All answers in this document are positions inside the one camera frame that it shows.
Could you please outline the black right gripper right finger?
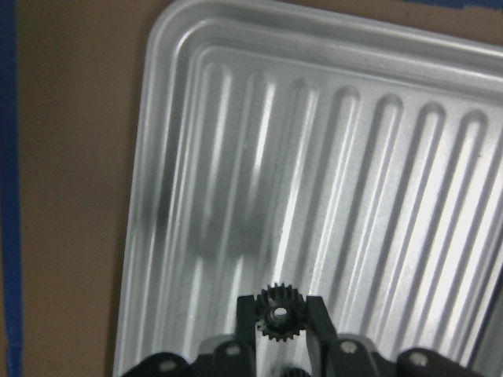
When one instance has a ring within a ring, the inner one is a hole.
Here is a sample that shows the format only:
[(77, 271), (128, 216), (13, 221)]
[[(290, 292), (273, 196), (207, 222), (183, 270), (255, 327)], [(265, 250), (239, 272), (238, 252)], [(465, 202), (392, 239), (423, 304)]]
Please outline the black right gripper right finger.
[(337, 340), (336, 329), (321, 296), (307, 296), (306, 309), (307, 351), (312, 376), (329, 376), (329, 351)]

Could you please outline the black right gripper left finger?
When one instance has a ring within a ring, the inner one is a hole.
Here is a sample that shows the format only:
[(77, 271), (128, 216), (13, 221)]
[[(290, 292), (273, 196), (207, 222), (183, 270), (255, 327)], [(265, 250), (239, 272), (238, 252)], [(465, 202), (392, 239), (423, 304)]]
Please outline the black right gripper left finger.
[(237, 340), (246, 345), (247, 366), (250, 376), (257, 376), (256, 367), (256, 303), (253, 295), (237, 299)]

